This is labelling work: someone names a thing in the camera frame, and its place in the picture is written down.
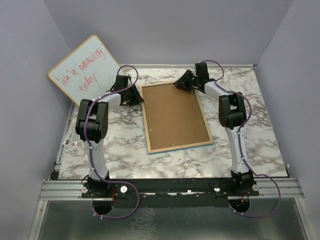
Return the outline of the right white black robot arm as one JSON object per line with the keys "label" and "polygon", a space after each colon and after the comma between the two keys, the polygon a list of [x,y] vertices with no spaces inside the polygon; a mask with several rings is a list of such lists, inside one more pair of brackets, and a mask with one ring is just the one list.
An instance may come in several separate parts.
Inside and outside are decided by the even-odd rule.
{"label": "right white black robot arm", "polygon": [[187,70],[173,85],[180,90],[190,92],[198,90],[218,101],[218,119],[227,134],[231,152],[231,179],[229,189],[240,196],[254,183],[245,146],[244,126],[251,117],[247,115],[245,102],[248,100],[240,92],[226,90],[218,84],[224,78],[223,67],[218,64],[222,75],[218,79],[210,78],[207,60],[195,64],[195,70]]}

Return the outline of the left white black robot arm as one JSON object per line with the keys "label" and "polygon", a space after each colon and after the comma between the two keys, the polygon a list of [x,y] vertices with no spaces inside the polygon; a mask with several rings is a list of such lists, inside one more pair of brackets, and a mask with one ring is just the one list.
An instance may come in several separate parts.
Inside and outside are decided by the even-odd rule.
{"label": "left white black robot arm", "polygon": [[109,170],[104,154],[104,139],[108,132],[109,111],[119,106],[136,106],[144,100],[129,75],[117,75],[115,83],[105,95],[82,99],[79,104],[75,132],[87,148],[88,180],[95,182],[93,191],[106,197],[111,190]]}

